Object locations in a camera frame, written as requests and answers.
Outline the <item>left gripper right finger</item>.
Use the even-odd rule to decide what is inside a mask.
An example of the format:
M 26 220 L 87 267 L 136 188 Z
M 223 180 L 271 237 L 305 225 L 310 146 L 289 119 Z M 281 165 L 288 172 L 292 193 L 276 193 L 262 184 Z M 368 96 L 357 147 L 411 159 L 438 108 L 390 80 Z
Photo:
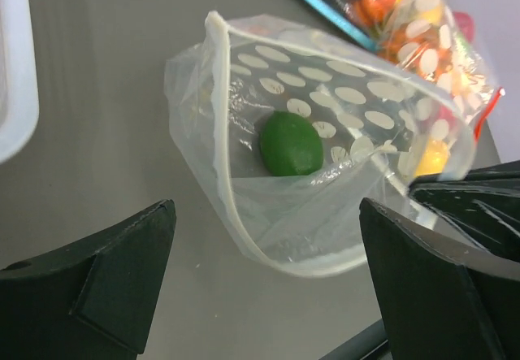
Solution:
M 362 240 L 395 359 L 517 359 L 519 264 L 365 198 Z

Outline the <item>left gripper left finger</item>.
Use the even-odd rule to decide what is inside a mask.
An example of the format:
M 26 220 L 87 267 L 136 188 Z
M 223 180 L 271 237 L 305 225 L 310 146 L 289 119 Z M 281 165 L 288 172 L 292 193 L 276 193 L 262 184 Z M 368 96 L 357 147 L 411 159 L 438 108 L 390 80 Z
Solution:
M 1 270 L 3 359 L 135 359 L 145 351 L 176 228 L 163 200 Z

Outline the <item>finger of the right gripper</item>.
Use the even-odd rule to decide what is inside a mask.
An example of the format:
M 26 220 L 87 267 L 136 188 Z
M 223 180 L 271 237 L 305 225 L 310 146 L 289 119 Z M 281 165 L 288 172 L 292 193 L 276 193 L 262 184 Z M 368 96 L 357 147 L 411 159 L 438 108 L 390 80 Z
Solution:
M 519 261 L 519 162 L 474 169 L 462 180 L 421 176 L 409 196 L 474 246 Z

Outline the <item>green fake lime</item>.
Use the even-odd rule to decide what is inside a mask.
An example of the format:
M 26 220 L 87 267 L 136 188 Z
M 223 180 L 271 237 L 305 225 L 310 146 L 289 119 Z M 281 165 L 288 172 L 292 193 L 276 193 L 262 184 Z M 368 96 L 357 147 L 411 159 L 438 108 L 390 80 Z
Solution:
M 258 145 L 265 168 L 273 176 L 307 176 L 323 166 L 323 144 L 308 120 L 274 111 L 264 123 Z

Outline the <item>polka dot zip bag front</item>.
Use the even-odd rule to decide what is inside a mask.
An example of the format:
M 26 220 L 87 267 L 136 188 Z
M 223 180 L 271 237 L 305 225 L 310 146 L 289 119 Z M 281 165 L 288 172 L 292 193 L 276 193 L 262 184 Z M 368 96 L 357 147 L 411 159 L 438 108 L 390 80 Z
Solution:
M 366 197 L 434 225 L 411 182 L 459 180 L 476 151 L 446 92 L 303 24 L 212 11 L 204 25 L 166 63 L 169 130 L 244 256 L 305 278 L 359 267 Z

